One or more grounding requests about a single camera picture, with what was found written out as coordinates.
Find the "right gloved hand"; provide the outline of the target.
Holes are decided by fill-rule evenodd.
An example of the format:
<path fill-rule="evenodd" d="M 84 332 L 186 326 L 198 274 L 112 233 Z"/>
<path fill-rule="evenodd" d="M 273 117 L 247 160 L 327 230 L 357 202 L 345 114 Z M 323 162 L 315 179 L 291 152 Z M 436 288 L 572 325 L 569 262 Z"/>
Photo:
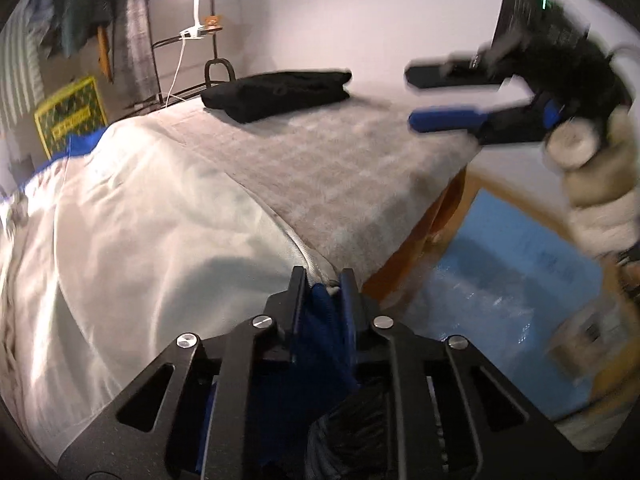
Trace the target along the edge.
<path fill-rule="evenodd" d="M 544 140 L 547 164 L 562 176 L 567 229 L 585 254 L 626 252 L 639 241 L 639 148 L 627 107 L 606 120 L 605 136 L 585 118 L 558 125 Z"/>

